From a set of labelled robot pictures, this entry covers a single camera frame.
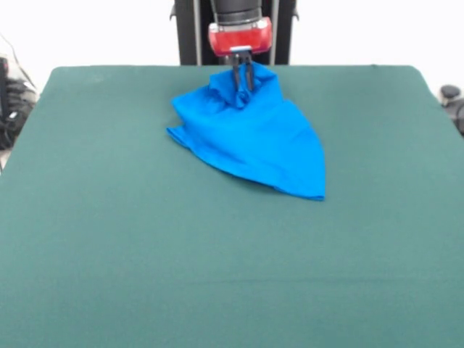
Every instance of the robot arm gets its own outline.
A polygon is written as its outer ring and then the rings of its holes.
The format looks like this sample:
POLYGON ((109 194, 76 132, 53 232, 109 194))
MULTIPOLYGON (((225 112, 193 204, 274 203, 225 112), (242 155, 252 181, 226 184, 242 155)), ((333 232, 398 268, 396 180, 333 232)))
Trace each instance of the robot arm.
POLYGON ((262 0, 211 0, 214 22, 208 39, 218 57, 229 57, 233 63, 236 85, 240 84, 239 65, 246 64, 246 79, 253 89, 252 55, 269 51, 272 46, 272 24, 262 16, 262 0))

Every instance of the cloth fold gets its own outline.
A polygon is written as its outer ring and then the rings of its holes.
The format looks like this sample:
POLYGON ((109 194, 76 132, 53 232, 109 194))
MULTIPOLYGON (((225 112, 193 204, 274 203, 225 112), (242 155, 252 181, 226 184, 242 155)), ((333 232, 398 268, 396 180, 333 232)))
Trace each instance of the cloth fold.
POLYGON ((277 75, 253 63, 254 90, 233 71, 172 100, 183 124, 167 133, 207 164, 247 180, 307 199, 325 198, 320 141, 305 116, 285 100, 277 75))

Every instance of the green felt surface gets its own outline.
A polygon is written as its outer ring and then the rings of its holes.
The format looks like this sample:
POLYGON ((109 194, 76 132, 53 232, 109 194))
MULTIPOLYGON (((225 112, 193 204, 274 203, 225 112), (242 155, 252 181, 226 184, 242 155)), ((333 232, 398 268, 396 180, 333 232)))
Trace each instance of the green felt surface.
POLYGON ((275 68, 311 202, 168 138, 218 69, 53 72, 0 178, 0 347, 464 347, 464 147, 421 74, 275 68))

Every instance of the blue fabric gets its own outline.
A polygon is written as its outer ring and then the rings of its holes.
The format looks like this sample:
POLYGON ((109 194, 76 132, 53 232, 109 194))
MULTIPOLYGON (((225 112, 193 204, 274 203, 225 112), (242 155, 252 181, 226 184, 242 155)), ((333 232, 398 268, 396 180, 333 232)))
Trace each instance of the blue fabric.
POLYGON ((172 100, 183 124, 167 132, 219 170, 308 199, 325 197, 322 146, 305 116, 283 98, 277 75, 254 63, 255 88, 245 66, 236 90, 232 70, 172 100))

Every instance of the white wall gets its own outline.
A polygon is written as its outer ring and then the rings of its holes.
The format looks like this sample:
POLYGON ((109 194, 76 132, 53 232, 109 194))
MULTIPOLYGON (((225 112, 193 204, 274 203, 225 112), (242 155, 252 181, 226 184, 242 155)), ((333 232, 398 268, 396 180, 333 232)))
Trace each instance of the white wall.
MULTIPOLYGON (((433 92, 445 83, 464 88, 463 0, 298 3, 292 64, 408 64, 423 72, 433 92)), ((60 65, 178 65, 175 21, 168 20, 172 4, 10 0, 1 5, 0 31, 40 88, 60 65)))

